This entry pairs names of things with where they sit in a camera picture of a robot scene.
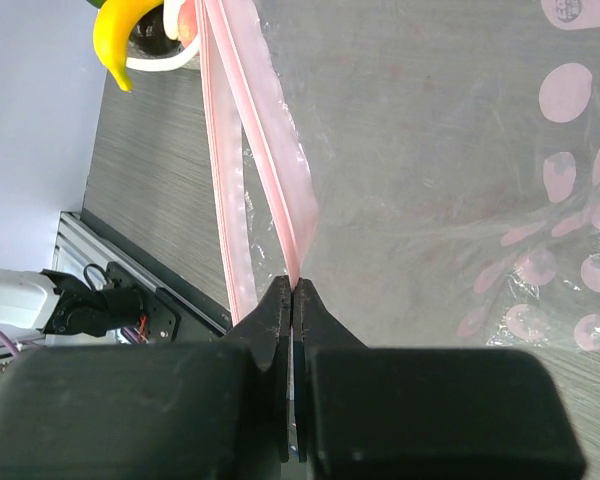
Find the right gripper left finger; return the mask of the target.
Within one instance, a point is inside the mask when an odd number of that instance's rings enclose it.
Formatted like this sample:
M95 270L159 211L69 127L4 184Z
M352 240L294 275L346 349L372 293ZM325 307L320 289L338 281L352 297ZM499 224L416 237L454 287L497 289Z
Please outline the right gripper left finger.
M224 337L42 348L0 379L0 479L277 479L290 282Z

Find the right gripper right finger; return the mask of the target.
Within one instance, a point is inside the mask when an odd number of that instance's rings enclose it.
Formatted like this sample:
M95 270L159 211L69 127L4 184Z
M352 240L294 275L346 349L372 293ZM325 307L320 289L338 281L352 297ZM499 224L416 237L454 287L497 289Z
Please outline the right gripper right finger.
M317 479L580 479L554 381L507 348L371 348L314 284L292 297L298 456Z

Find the clear pink zip top bag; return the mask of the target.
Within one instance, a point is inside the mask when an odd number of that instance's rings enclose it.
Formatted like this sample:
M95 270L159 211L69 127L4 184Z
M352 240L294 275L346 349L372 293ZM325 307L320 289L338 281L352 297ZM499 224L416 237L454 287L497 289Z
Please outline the clear pink zip top bag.
M200 1L233 321L600 350L600 1Z

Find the small yellow banana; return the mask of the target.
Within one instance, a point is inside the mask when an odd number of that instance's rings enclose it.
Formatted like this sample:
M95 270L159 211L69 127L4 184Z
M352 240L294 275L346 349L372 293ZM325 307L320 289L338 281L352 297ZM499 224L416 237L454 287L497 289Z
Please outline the small yellow banana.
M94 51L124 92L132 89L126 67L131 32L144 15L162 4L161 0L108 0L97 13L93 27Z

